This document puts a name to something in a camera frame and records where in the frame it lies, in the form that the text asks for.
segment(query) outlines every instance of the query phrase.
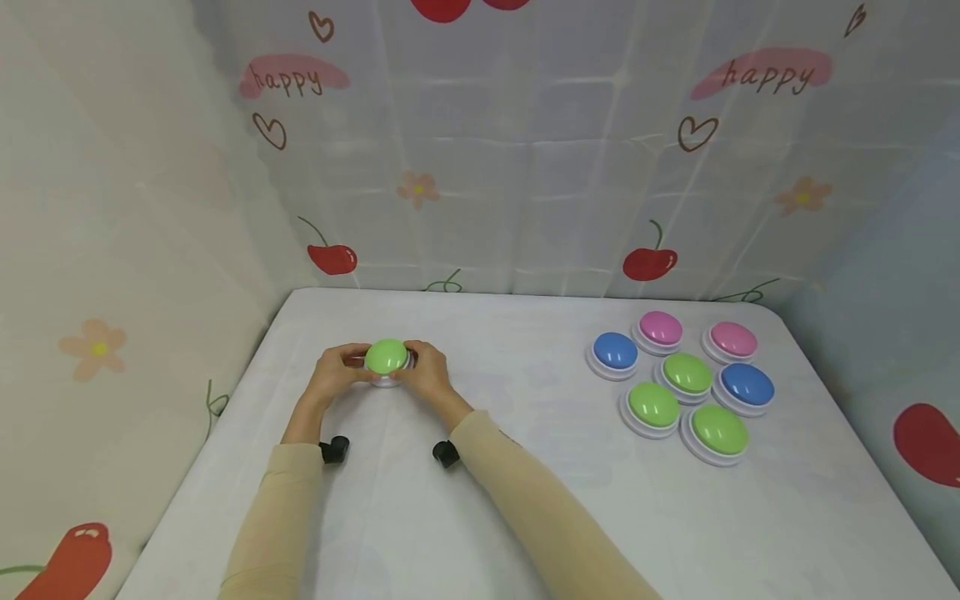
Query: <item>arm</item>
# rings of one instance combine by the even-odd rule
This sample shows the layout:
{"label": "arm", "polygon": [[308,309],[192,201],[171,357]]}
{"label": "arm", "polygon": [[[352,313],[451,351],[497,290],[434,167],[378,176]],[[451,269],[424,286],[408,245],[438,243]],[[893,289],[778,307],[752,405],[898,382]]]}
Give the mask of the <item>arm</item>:
{"label": "arm", "polygon": [[355,367],[368,346],[331,348],[297,401],[230,552],[219,600],[297,600],[310,513],[323,481],[320,428],[333,398],[372,373]]}
{"label": "arm", "polygon": [[461,461],[514,530],[553,596],[658,600],[564,484],[453,390],[446,358],[420,341],[407,347],[417,354],[417,364],[394,376],[437,412]]}

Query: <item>table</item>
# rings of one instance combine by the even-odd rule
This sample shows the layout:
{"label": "table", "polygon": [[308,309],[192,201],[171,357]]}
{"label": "table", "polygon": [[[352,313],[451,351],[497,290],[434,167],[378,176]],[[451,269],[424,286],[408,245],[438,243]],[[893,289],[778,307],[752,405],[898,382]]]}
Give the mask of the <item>table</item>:
{"label": "table", "polygon": [[[658,359],[610,382],[584,351],[648,310],[706,357],[718,321],[748,326],[777,386],[733,468],[678,435],[640,438],[616,409]],[[284,304],[118,596],[213,598],[271,447],[324,348],[420,338],[457,389],[550,466],[665,598],[960,598],[777,315],[749,303],[304,289]],[[719,366],[709,362],[712,367]],[[315,514],[304,598],[545,598],[462,465],[431,456],[436,419],[402,388],[355,386],[324,421],[351,440]]]}

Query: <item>wall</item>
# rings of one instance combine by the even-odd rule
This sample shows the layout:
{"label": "wall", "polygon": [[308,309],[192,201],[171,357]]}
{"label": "wall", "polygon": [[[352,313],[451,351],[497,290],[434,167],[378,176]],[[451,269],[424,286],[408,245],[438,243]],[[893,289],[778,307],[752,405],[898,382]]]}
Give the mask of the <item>wall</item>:
{"label": "wall", "polygon": [[953,3],[195,4],[322,285],[776,306],[960,101]]}
{"label": "wall", "polygon": [[783,317],[960,584],[958,188],[960,112]]}
{"label": "wall", "polygon": [[2,597],[116,591],[291,289],[778,306],[960,96],[932,0],[82,4],[0,0]]}
{"label": "wall", "polygon": [[0,598],[112,597],[316,283],[190,8],[82,4],[0,2]]}

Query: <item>round push button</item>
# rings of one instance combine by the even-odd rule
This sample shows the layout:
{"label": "round push button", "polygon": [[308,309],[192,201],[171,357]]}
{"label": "round push button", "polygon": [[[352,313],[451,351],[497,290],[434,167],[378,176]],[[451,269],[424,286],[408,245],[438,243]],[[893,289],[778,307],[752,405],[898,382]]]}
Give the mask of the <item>round push button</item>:
{"label": "round push button", "polygon": [[713,381],[713,397],[740,417],[760,417],[774,397],[774,383],[753,365],[733,363]]}
{"label": "round push button", "polygon": [[749,363],[756,354],[754,332],[729,321],[718,323],[705,331],[701,343],[709,357],[723,365]]}
{"label": "round push button", "polygon": [[697,458],[716,467],[739,463],[750,442],[750,433],[740,417],[713,404],[685,415],[680,435]]}
{"label": "round push button", "polygon": [[645,381],[620,398],[620,417],[639,435],[661,440],[677,429],[680,403],[660,384]]}
{"label": "round push button", "polygon": [[410,351],[403,342],[387,338],[370,346],[364,358],[364,367],[380,375],[372,383],[378,388],[392,388],[399,382],[390,378],[390,373],[397,369],[407,369],[412,362]]}
{"label": "round push button", "polygon": [[666,356],[680,349],[684,326],[673,315],[652,310],[634,323],[630,333],[644,352],[654,356]]}
{"label": "round push button", "polygon": [[654,367],[654,380],[677,395],[681,404],[700,404],[707,396],[712,373],[693,354],[678,352]]}
{"label": "round push button", "polygon": [[587,348],[587,364],[605,379],[623,381],[636,372],[636,344],[622,333],[600,334]]}

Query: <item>button white base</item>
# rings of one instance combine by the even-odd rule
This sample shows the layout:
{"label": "button white base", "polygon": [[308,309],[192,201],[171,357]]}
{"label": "button white base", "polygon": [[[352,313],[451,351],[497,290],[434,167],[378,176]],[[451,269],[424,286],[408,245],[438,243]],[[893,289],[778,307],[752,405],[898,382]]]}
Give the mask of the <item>button white base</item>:
{"label": "button white base", "polygon": [[704,331],[704,335],[700,338],[700,345],[704,347],[704,352],[707,353],[707,356],[721,365],[729,365],[731,363],[747,363],[749,365],[754,362],[754,356],[752,354],[750,356],[734,356],[714,344],[713,338],[710,337],[710,329]]}
{"label": "button white base", "polygon": [[[407,350],[407,362],[403,364],[403,368],[410,369],[410,367],[413,366],[413,362],[414,355],[410,353],[410,350]],[[374,386],[374,388],[395,388],[400,385],[400,382],[396,379],[391,379],[389,375],[381,375],[379,379],[371,381],[370,384]]]}
{"label": "button white base", "polygon": [[666,427],[654,427],[653,425],[648,425],[647,423],[640,420],[635,414],[634,411],[630,410],[630,392],[625,392],[623,396],[617,399],[617,407],[620,411],[620,418],[623,419],[623,422],[634,430],[634,433],[637,433],[644,438],[649,438],[651,440],[662,440],[663,438],[669,438],[673,435],[673,432],[677,430],[679,419],[673,421],[672,425],[667,425]]}
{"label": "button white base", "polygon": [[693,455],[715,467],[733,467],[741,460],[746,453],[746,449],[739,454],[720,454],[709,449],[706,444],[700,441],[697,434],[693,433],[693,411],[684,414],[680,418],[680,439]]}
{"label": "button white base", "polygon": [[639,322],[634,323],[634,326],[630,328],[630,337],[634,338],[634,343],[638,348],[647,354],[653,354],[654,356],[669,356],[680,349],[680,342],[668,346],[664,344],[658,344],[657,342],[654,342],[647,336],[643,335],[643,332],[640,331]]}
{"label": "button white base", "polygon": [[753,404],[748,404],[743,400],[740,400],[736,396],[730,393],[727,388],[723,385],[723,379],[720,378],[720,373],[717,373],[713,376],[713,397],[717,399],[717,403],[724,408],[728,408],[731,411],[735,412],[740,417],[762,417],[767,414],[767,410],[770,409],[770,402],[762,406],[754,406]]}
{"label": "button white base", "polygon": [[587,346],[587,364],[591,371],[610,381],[624,381],[630,379],[636,373],[636,362],[627,369],[614,369],[601,363],[597,355],[593,353],[593,343]]}
{"label": "button white base", "polygon": [[673,392],[673,395],[677,397],[677,401],[680,402],[683,406],[696,406],[697,404],[703,404],[704,400],[707,399],[707,392],[709,390],[704,390],[702,394],[691,394],[690,392],[685,392],[673,385],[673,382],[667,379],[666,373],[663,372],[663,362],[659,361],[654,365],[654,381],[661,384],[667,390]]}

